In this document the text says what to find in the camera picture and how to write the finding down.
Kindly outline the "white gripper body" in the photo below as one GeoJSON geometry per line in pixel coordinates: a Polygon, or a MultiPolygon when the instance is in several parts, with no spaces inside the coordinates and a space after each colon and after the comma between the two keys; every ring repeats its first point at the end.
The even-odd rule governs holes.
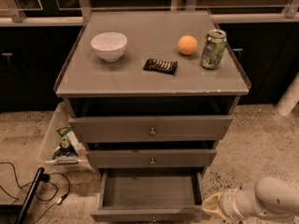
{"type": "Polygon", "coordinates": [[[241,214],[236,204],[236,194],[238,189],[227,189],[220,198],[220,209],[224,216],[232,221],[241,221],[245,217],[241,214]]]}

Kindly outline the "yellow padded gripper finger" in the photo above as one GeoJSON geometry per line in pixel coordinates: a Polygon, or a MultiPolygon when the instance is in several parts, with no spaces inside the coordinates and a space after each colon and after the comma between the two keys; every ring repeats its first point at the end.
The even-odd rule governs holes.
{"type": "Polygon", "coordinates": [[[220,209],[220,200],[221,200],[220,192],[211,195],[209,198],[203,201],[202,203],[203,211],[214,218],[221,219],[222,211],[220,209]]]}

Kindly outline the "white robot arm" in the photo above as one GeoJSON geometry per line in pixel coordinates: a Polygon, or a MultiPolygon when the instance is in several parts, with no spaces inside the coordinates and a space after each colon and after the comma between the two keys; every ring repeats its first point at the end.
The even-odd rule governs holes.
{"type": "Polygon", "coordinates": [[[299,216],[299,191],[274,177],[259,179],[250,189],[226,189],[202,203],[203,211],[218,219],[243,221],[251,217],[292,222],[299,216]]]}

